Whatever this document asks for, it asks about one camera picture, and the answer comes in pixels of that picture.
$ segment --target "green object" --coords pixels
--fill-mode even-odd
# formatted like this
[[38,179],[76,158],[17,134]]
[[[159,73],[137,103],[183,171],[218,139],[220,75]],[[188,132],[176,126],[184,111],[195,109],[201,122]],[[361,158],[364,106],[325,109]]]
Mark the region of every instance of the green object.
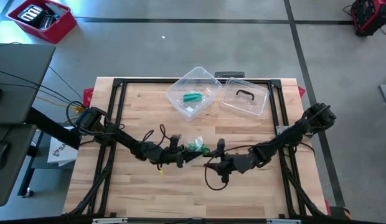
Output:
[[189,151],[192,151],[192,152],[201,151],[201,152],[203,153],[203,155],[205,155],[205,154],[207,154],[207,153],[210,152],[210,149],[209,149],[205,144],[203,144],[203,145],[200,147],[200,149],[198,149],[197,146],[196,146],[195,144],[192,143],[192,144],[189,144],[189,145],[187,146],[187,149],[188,149]]
[[203,95],[201,93],[187,93],[183,95],[183,102],[202,101]]

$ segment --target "black floor line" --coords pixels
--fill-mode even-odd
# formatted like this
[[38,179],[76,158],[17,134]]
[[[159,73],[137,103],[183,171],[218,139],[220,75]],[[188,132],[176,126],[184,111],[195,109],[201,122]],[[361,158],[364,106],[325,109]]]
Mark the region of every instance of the black floor line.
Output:
[[281,19],[139,19],[139,18],[96,18],[75,17],[77,22],[112,22],[112,23],[198,23],[198,24],[288,24]]
[[[317,101],[313,90],[311,77],[309,76],[308,66],[306,65],[304,52],[301,47],[301,42],[299,41],[296,21],[294,20],[293,12],[291,10],[290,1],[284,0],[284,2],[286,6],[287,16],[290,21],[291,34],[293,35],[293,41],[294,41],[295,49],[297,51],[299,66],[301,67],[306,91],[308,93],[309,103],[311,105],[314,105],[315,103],[317,103]],[[329,143],[327,141],[326,134],[324,132],[321,132],[321,133],[318,133],[318,136],[320,139],[320,145],[322,148],[324,160],[326,162],[326,169],[329,174],[330,183],[332,186],[332,192],[334,195],[334,199],[336,201],[336,205],[338,207],[345,207],[344,197],[342,196],[341,186],[338,181],[336,168],[334,167],[334,162],[332,160],[331,151],[330,151]]]
[[[5,16],[9,8],[5,8],[0,16],[0,21],[10,21]],[[146,19],[146,18],[100,18],[74,16],[77,22],[91,23],[197,23],[197,24],[289,24],[286,19]],[[299,25],[353,25],[353,21],[322,21],[322,20],[294,20]]]

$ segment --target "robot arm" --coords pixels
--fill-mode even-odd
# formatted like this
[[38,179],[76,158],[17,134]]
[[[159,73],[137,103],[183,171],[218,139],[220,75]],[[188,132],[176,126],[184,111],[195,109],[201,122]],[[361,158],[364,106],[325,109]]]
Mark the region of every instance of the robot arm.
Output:
[[231,149],[224,150],[225,140],[219,139],[217,149],[204,156],[211,157],[211,160],[220,157],[221,161],[218,163],[209,163],[209,161],[205,166],[216,171],[222,177],[222,182],[227,184],[229,174],[233,171],[237,170],[243,174],[254,167],[263,167],[271,161],[272,156],[276,154],[278,149],[285,146],[297,146],[302,141],[303,135],[324,131],[334,124],[335,119],[336,116],[330,111],[330,106],[317,103],[306,110],[302,118],[295,122],[293,126],[271,141],[251,146],[248,154],[226,155],[225,152]]
[[[102,117],[105,118],[104,124],[100,122]],[[94,136],[93,140],[97,143],[109,145],[119,142],[130,149],[135,158],[141,161],[148,159],[152,164],[176,163],[182,168],[183,162],[189,162],[202,155],[201,152],[188,151],[183,145],[178,146],[179,135],[173,135],[169,147],[164,149],[150,141],[138,141],[112,123],[107,114],[99,108],[86,109],[75,125],[81,133]]]

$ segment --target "yellow cable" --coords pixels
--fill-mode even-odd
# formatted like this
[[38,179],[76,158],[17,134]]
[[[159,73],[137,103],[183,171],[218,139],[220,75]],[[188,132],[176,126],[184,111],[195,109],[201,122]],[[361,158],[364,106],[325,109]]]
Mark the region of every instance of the yellow cable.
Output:
[[[44,99],[44,98],[41,98],[41,97],[39,97],[39,96],[36,96],[36,98],[38,98],[38,99],[40,99],[40,100],[44,100],[44,101],[46,101],[46,102],[48,102],[48,103],[52,103],[53,105],[56,105],[56,106],[63,106],[63,107],[67,107],[66,105],[62,105],[62,104],[59,104],[59,103],[55,103],[55,102],[53,102],[53,101],[50,101],[50,100],[47,100],[47,99]],[[81,110],[83,110],[81,107],[79,107],[79,106],[71,106],[71,108],[73,108],[73,109],[75,109],[77,112],[81,112]]]

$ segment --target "black handle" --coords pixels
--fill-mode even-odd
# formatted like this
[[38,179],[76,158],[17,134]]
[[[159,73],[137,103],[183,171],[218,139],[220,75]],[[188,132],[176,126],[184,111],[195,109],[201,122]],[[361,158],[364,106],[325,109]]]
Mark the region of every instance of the black handle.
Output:
[[254,94],[250,93],[249,91],[245,91],[245,90],[237,90],[236,95],[238,95],[238,93],[240,93],[240,92],[252,96],[252,100],[254,100]]

